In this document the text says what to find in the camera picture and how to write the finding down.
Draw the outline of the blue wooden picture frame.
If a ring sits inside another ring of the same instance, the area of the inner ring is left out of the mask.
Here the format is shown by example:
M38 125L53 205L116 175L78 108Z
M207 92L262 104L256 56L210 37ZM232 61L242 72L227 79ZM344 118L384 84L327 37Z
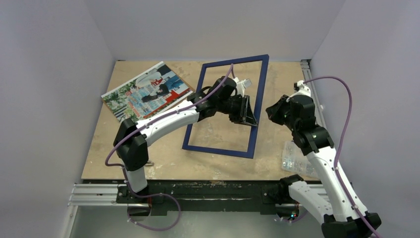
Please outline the blue wooden picture frame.
M265 88L266 75L267 75L268 63L269 63L268 54L204 63L201 68L197 88L198 89L202 88L207 68L219 67L219 66L225 66L225 65L231 65L231 64L249 63L249 62L256 62L256 61L262 62L261 70L260 70L260 77L259 77L259 82L258 82L258 90L257 90L256 99L255 99L255 107L254 107L254 115L256 117L256 121L259 122L260 117L261 117L264 88ZM257 142L257 134L258 134L258 129L256 127L252 127L250 130L247 151L244 152L244 151L235 151L235 150L226 150L226 149L189 145L189 139L192 132L192 126L193 126L192 124L187 125L185 137L182 144L182 149L189 150L189 151L203 152L203 153L218 154L218 155L224 155L224 156L247 158L247 159L252 159L254 157L255 147L256 147L256 142Z

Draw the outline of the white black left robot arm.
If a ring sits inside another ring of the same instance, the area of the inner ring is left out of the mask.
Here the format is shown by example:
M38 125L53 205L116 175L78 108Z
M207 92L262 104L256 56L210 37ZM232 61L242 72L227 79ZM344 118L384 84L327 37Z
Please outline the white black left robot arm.
M148 147L167 134L189 124L200 122L216 113L228 115L235 124L258 126L245 90L250 79L221 77L213 86L192 93L178 106L149 119L133 122L124 120L114 141L122 161L124 176L130 188L128 196L141 203L148 196L145 165L149 161Z

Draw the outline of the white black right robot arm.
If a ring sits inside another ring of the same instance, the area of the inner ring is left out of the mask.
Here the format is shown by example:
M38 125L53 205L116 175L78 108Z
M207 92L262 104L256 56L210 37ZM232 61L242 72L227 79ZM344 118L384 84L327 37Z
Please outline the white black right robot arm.
M317 124L315 104L310 96L283 95L266 109L273 123L287 126L293 141L315 168L327 194L324 199L299 175L282 178L274 195L278 201L294 200L321 225L326 238L368 238L381 225L377 213L371 213L352 190L350 182L340 175L335 161L336 149L328 131Z

